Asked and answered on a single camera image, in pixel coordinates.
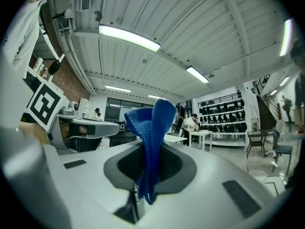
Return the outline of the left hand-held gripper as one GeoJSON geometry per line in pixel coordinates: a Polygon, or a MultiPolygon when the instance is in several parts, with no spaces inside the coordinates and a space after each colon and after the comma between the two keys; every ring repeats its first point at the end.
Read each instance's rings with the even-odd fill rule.
{"type": "Polygon", "coordinates": [[[102,138],[116,135],[120,130],[117,123],[77,118],[76,104],[69,101],[53,83],[42,82],[27,106],[26,113],[43,128],[59,155],[71,153],[61,134],[62,120],[71,121],[71,137],[102,138]]]}

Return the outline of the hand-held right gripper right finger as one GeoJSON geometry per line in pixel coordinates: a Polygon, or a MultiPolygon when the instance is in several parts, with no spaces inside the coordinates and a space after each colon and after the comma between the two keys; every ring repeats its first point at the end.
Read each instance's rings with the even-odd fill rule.
{"type": "Polygon", "coordinates": [[[197,166],[191,183],[177,194],[158,195],[137,222],[142,229],[260,229],[286,201],[229,160],[210,152],[170,143],[197,166]]]}

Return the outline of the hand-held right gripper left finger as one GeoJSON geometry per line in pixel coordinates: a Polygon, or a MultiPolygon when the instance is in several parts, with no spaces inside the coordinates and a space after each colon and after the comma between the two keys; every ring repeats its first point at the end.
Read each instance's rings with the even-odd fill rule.
{"type": "Polygon", "coordinates": [[[115,188],[103,171],[104,162],[128,148],[124,145],[91,152],[58,155],[55,147],[43,145],[53,182],[70,216],[73,229],[143,229],[114,213],[127,203],[129,192],[115,188]]]}

